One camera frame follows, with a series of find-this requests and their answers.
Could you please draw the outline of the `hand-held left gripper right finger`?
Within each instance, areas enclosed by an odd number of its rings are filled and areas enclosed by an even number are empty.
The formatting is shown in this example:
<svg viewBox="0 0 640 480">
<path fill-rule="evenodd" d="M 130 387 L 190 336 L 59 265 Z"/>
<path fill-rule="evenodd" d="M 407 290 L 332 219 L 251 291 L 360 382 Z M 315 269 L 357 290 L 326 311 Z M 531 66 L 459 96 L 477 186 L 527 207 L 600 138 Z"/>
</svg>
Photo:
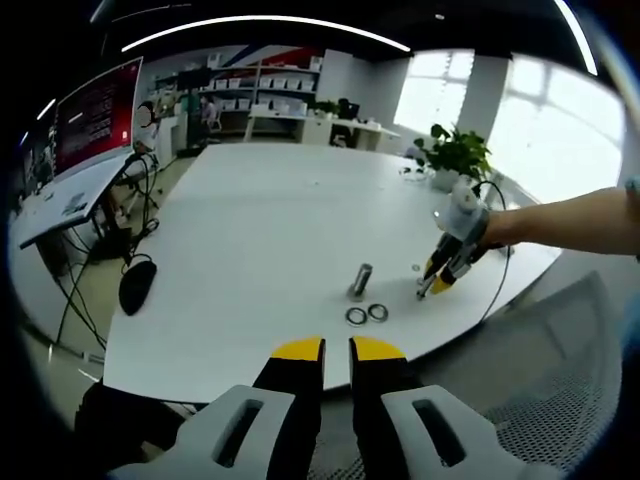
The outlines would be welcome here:
<svg viewBox="0 0 640 480">
<path fill-rule="evenodd" d="M 505 450 L 494 425 L 440 386 L 423 385 L 405 355 L 349 340 L 353 429 L 369 479 L 557 479 L 559 470 Z"/>
</svg>

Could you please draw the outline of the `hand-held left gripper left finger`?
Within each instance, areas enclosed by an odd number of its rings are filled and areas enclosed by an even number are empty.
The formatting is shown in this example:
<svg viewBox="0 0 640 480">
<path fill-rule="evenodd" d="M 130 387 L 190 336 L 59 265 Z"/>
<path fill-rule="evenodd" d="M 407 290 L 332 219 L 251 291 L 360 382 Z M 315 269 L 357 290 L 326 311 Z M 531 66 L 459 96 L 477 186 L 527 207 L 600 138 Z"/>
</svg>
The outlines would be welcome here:
<svg viewBox="0 0 640 480">
<path fill-rule="evenodd" d="M 276 348 L 250 386 L 236 385 L 188 419 L 175 444 L 111 479 L 303 479 L 321 425 L 325 341 Z"/>
</svg>

